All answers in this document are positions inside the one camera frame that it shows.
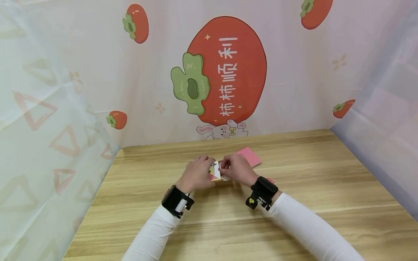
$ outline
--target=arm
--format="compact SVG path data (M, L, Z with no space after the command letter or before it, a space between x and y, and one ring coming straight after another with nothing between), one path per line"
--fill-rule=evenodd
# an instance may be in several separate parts
M208 177L214 161L206 155L196 157L187 164L181 178L175 183L176 188L184 194L190 194L194 190L214 187L215 183ZM158 261L168 237L179 222L179 218L160 205L136 235L122 261Z
M122 261L157 261L180 219L160 205L129 246Z
M280 194L269 210L275 223L295 237L318 260L364 261L360 254L322 218L291 196Z
M248 187L259 176L246 159L233 154L224 157L221 174ZM357 251L322 218L290 196L278 191L269 212L274 221L322 261L363 261Z

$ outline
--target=left hand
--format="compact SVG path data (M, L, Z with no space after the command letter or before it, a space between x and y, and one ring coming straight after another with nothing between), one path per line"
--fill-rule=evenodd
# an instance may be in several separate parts
M209 169L214 162L215 159L207 155L196 157L187 164L181 178L175 183L176 187L183 193L214 187L215 182L208 177Z

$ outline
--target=wooden table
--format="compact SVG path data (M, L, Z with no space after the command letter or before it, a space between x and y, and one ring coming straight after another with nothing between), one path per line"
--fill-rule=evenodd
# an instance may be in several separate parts
M337 229L366 260L418 260L418 224L329 130L185 142L119 151L65 261L120 260L186 163L246 146L255 168ZM161 260L314 260L233 182L196 192Z

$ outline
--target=white sleeve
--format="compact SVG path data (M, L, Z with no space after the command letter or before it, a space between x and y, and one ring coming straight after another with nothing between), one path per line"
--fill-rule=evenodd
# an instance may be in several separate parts
M122 261L158 261L179 221L160 205L136 235Z
M269 212L318 260L364 261L334 228L291 196L282 193Z

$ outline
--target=wrist device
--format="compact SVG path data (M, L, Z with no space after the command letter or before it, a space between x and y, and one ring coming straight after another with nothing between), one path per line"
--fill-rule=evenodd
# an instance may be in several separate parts
M269 211L272 198L279 191L274 182L271 179L260 176L255 184L251 186L251 189L251 196L247 198L245 204L251 209L255 209L258 203L260 203L263 208Z
M164 195L161 204L173 216L181 218L185 209L190 210L194 200L189 198L188 193L183 193L176 185L173 185Z

